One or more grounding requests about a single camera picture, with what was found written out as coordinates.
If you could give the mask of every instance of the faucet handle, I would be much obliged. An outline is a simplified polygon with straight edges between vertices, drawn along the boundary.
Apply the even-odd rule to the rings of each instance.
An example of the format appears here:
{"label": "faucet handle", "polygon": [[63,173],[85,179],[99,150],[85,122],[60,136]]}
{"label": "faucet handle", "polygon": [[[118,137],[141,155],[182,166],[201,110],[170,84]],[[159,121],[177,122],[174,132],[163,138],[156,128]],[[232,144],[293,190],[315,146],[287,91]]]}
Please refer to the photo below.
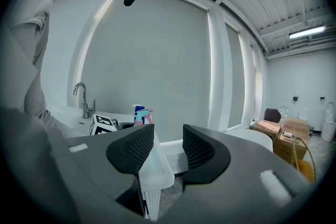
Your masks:
{"label": "faucet handle", "polygon": [[92,112],[92,113],[96,112],[96,100],[95,99],[93,101],[93,108],[89,108],[89,111]]}

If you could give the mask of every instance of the floor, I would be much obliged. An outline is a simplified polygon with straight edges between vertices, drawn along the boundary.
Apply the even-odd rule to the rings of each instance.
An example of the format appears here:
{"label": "floor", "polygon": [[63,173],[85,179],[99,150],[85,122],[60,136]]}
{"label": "floor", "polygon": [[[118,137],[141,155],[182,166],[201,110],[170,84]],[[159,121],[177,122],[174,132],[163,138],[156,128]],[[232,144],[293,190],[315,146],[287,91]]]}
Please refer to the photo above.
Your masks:
{"label": "floor", "polygon": [[[308,146],[316,165],[316,178],[317,180],[320,180],[327,171],[329,164],[336,153],[336,146],[325,142],[319,134],[312,135]],[[306,152],[303,160],[312,165],[308,152]],[[175,178],[175,184],[173,186],[161,190],[159,218],[169,210],[181,194],[182,177],[177,177]]]}

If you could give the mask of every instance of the person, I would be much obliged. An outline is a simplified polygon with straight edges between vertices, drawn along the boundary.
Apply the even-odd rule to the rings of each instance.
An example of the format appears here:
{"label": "person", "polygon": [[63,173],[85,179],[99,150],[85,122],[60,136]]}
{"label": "person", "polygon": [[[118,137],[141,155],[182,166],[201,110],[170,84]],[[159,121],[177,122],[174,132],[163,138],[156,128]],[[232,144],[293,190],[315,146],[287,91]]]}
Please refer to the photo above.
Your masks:
{"label": "person", "polygon": [[65,138],[84,136],[59,122],[46,109],[40,73],[52,3],[12,0],[8,5],[1,22],[0,106],[33,115],[45,126],[57,128]]}

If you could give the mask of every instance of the textured black rubber pad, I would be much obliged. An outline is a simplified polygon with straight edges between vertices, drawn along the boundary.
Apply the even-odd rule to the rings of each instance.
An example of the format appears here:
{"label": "textured black rubber pad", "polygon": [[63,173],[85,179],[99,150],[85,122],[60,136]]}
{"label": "textured black rubber pad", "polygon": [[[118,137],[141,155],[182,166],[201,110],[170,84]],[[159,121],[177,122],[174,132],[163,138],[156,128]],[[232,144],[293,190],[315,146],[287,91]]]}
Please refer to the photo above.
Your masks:
{"label": "textured black rubber pad", "polygon": [[225,171],[230,163],[230,152],[221,142],[183,125],[183,149],[189,171],[183,176],[183,185],[207,184]]}
{"label": "textured black rubber pad", "polygon": [[111,143],[106,149],[106,157],[119,172],[137,175],[153,148],[153,140],[154,124],[144,125]]}

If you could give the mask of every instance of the chair backrest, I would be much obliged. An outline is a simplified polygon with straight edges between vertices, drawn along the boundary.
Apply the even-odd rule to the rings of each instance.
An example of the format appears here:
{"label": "chair backrest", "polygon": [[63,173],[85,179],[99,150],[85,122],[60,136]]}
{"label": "chair backrest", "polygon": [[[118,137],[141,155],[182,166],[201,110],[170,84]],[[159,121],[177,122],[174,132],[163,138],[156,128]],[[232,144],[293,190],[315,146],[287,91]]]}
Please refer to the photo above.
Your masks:
{"label": "chair backrest", "polygon": [[281,120],[281,114],[277,109],[266,109],[264,120],[279,123]]}

